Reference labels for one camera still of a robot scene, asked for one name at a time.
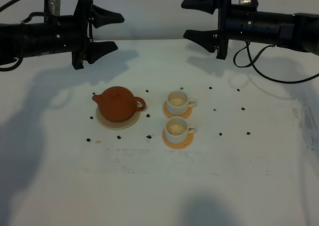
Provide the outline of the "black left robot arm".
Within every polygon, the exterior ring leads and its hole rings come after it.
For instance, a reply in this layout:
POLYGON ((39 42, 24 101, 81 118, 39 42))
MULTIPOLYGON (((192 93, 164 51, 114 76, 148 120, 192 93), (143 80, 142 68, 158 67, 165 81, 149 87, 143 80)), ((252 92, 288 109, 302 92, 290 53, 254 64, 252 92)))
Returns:
POLYGON ((20 24, 0 26, 0 70, 15 70, 24 58, 70 52, 74 69, 93 64, 116 51, 113 41, 95 42, 92 29, 124 22, 121 14, 102 9, 93 0, 78 0, 73 15, 33 12, 20 24))

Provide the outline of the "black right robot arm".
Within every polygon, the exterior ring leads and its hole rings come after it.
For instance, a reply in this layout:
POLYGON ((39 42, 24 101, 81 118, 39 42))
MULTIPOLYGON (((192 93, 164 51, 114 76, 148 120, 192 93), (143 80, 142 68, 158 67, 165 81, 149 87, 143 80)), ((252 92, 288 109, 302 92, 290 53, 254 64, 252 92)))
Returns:
POLYGON ((271 44, 299 52, 319 53, 319 16, 309 13, 282 14, 257 10, 258 1, 232 4, 231 0, 184 0, 183 9, 209 14, 218 11, 218 28, 212 31, 187 30, 184 38, 217 58, 227 56, 228 41, 271 44))

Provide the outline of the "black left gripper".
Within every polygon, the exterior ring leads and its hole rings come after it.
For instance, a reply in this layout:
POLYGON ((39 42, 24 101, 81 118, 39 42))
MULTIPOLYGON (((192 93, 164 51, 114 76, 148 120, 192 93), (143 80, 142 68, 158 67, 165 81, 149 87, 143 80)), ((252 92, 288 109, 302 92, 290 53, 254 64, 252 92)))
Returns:
POLYGON ((80 44, 77 50, 72 52, 72 65, 74 69, 83 69, 83 60, 87 52, 87 62, 95 63, 101 57, 118 49, 113 41, 89 43, 87 36, 88 18, 91 14, 91 22, 95 28, 108 24, 123 23, 124 18, 120 13, 111 12, 92 5, 93 0, 78 0, 73 17, 77 22, 77 32, 79 33, 80 44))

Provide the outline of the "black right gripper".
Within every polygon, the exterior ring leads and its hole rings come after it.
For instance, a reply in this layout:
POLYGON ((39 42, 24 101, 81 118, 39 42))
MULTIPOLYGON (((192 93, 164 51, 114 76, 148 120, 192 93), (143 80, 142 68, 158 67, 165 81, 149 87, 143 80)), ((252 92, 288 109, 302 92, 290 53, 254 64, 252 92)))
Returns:
POLYGON ((181 4, 183 9, 199 10, 209 14, 214 14, 215 10, 218 9, 218 31, 187 30, 183 37, 210 53, 217 50, 217 59, 226 59, 228 39, 226 38, 225 23, 230 5, 231 0, 184 0, 181 4))

